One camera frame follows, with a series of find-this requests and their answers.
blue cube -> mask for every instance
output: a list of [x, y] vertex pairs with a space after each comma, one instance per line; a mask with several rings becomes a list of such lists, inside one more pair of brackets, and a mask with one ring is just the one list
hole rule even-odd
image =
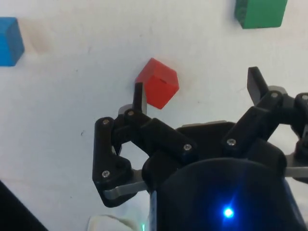
[[0, 17], [0, 66], [15, 66], [24, 51], [17, 19]]

red cube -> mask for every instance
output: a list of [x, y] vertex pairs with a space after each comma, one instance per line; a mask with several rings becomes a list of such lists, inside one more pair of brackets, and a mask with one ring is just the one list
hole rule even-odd
[[142, 82], [147, 103], [162, 109], [179, 90], [177, 72], [151, 58], [136, 78]]

blue led light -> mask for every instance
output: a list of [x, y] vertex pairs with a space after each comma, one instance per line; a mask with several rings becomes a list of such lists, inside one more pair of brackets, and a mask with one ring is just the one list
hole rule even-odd
[[223, 215], [226, 217], [226, 218], [232, 218], [233, 215], [234, 215], [234, 212], [231, 208], [226, 208], [224, 211], [223, 211]]

green cube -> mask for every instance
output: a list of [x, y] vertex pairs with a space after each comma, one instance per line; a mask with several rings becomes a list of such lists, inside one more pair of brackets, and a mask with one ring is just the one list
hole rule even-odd
[[236, 0], [235, 17], [243, 29], [280, 27], [288, 0]]

white table surface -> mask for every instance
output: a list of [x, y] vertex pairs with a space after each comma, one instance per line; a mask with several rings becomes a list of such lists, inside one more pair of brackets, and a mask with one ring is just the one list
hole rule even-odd
[[[180, 91], [148, 115], [172, 127], [237, 121], [252, 105], [247, 69], [290, 95], [308, 91], [308, 1], [290, 0], [280, 28], [243, 30], [235, 0], [2, 0], [19, 19], [26, 53], [0, 68], [0, 179], [51, 231], [84, 231], [90, 216], [143, 222], [148, 195], [104, 207], [91, 180], [95, 121], [131, 103], [133, 82], [157, 58], [178, 72]], [[286, 153], [296, 137], [279, 127]], [[140, 168], [146, 159], [125, 145]], [[305, 215], [308, 186], [290, 180]]]

